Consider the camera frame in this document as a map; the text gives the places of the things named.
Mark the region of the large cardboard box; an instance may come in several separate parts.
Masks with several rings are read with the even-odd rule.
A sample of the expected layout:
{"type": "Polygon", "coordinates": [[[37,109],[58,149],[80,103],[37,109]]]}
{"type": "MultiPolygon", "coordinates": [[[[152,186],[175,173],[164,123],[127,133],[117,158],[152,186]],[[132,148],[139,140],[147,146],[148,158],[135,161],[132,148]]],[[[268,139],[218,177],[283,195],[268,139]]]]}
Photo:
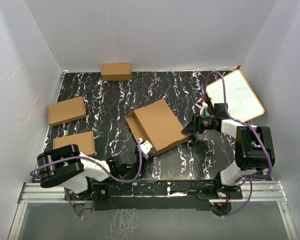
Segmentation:
{"type": "Polygon", "coordinates": [[[189,138],[182,134],[183,125],[164,99],[134,110],[125,119],[134,138],[150,142],[156,156],[186,143],[189,138]]]}

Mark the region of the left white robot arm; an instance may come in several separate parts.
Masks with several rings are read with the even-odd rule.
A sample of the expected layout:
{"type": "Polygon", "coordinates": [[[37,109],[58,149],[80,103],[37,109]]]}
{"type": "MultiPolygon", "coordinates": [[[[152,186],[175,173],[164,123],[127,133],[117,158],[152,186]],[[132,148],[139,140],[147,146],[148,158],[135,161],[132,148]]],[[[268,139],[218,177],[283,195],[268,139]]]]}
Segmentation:
{"type": "Polygon", "coordinates": [[[153,145],[145,140],[137,144],[135,152],[124,153],[107,160],[97,160],[85,155],[76,144],[46,151],[37,156],[37,168],[30,172],[39,178],[42,188],[61,186],[87,200],[93,195],[88,180],[103,182],[109,178],[129,184],[137,180],[153,145]]]}

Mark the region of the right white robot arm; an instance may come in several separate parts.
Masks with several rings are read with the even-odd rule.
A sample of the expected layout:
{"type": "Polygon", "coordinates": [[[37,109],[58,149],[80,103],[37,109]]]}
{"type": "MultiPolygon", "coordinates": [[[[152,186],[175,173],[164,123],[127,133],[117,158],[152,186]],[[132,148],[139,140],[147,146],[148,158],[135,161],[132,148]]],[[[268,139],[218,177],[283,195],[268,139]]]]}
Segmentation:
{"type": "Polygon", "coordinates": [[[199,112],[181,131],[182,134],[202,134],[214,130],[235,139],[234,161],[217,173],[213,180],[213,194],[223,199],[240,184],[251,179],[266,179],[275,164],[271,130],[267,126],[255,126],[230,117],[226,103],[216,103],[213,115],[206,115],[203,104],[199,112]]]}

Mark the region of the folded cardboard box front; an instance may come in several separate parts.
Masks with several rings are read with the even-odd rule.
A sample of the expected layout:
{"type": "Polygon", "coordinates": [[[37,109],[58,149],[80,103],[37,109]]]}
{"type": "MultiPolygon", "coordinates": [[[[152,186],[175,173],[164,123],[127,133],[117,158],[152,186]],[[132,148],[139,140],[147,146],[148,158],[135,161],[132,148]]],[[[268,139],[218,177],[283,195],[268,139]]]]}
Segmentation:
{"type": "Polygon", "coordinates": [[[80,152],[88,157],[96,156],[97,152],[93,131],[77,133],[53,139],[53,149],[61,148],[71,144],[77,145],[80,152]]]}

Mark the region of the folded cardboard box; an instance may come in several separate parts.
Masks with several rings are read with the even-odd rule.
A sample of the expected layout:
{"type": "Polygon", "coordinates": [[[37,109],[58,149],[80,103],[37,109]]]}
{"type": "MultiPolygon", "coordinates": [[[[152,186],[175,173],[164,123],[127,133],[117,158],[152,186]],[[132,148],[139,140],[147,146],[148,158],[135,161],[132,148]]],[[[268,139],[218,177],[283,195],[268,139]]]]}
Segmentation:
{"type": "Polygon", "coordinates": [[[96,156],[97,152],[93,131],[77,133],[53,139],[53,149],[61,148],[71,144],[77,145],[80,152],[88,157],[96,156]]]}
{"type": "Polygon", "coordinates": [[[130,81],[132,77],[130,63],[106,63],[102,65],[103,81],[130,81]]]}
{"type": "Polygon", "coordinates": [[[82,96],[60,101],[47,106],[48,123],[51,127],[69,123],[87,116],[82,96]]]}

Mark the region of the folded cardboard box left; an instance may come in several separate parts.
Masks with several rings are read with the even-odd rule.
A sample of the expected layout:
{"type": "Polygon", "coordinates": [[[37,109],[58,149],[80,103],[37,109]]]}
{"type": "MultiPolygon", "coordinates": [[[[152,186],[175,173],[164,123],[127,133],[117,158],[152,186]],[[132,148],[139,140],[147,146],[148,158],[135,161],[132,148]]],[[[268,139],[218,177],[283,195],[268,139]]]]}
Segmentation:
{"type": "Polygon", "coordinates": [[[87,116],[82,96],[60,101],[47,106],[48,123],[51,127],[69,123],[87,116]]]}

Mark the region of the folded cardboard box back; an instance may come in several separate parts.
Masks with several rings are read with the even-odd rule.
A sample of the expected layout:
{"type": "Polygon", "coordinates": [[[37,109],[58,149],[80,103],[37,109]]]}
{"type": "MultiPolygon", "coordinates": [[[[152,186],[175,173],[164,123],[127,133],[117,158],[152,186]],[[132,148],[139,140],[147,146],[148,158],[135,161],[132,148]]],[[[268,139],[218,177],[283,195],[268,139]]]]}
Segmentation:
{"type": "Polygon", "coordinates": [[[130,81],[132,77],[130,63],[106,63],[102,65],[103,81],[130,81]]]}

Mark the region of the white board yellow rim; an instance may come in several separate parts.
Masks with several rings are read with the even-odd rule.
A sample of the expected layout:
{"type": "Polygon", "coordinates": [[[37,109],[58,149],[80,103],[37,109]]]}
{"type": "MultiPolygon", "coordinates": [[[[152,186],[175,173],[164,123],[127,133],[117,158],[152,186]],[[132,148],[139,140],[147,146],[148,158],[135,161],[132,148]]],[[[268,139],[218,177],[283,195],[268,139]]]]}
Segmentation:
{"type": "Polygon", "coordinates": [[[206,93],[212,105],[226,102],[229,114],[242,122],[248,122],[265,113],[241,70],[234,70],[223,78],[225,92],[220,78],[207,85],[206,93]]]}

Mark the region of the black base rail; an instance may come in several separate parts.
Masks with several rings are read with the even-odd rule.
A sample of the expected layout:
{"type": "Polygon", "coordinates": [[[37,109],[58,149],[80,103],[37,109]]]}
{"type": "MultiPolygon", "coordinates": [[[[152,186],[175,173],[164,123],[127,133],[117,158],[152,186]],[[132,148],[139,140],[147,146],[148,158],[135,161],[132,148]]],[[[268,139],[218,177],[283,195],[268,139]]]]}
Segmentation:
{"type": "Polygon", "coordinates": [[[213,180],[106,180],[89,182],[82,193],[67,189],[65,198],[74,205],[89,204],[90,211],[194,209],[223,216],[230,213],[230,202],[241,200],[243,194],[240,187],[213,180]]]}

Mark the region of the aluminium frame rail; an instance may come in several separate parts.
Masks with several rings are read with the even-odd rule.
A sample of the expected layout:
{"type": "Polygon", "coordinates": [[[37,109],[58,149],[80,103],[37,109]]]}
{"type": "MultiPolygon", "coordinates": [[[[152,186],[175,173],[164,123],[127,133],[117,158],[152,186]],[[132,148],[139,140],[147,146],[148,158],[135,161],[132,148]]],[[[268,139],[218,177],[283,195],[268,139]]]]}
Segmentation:
{"type": "MultiPolygon", "coordinates": [[[[234,160],[234,140],[214,130],[148,163],[140,180],[213,180],[234,160]]],[[[195,209],[90,211],[68,203],[59,187],[22,186],[10,229],[11,240],[296,240],[286,190],[279,180],[254,180],[232,200],[234,215],[195,209]]]]}

